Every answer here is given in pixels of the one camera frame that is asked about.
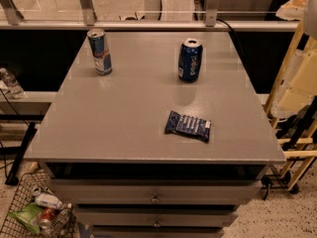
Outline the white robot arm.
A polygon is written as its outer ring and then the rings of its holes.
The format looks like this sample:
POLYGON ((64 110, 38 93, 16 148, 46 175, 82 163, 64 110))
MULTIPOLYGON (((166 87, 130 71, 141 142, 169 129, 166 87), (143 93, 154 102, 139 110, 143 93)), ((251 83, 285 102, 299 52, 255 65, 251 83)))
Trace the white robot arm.
POLYGON ((304 33, 317 40, 317 0, 307 0, 303 14, 304 33))

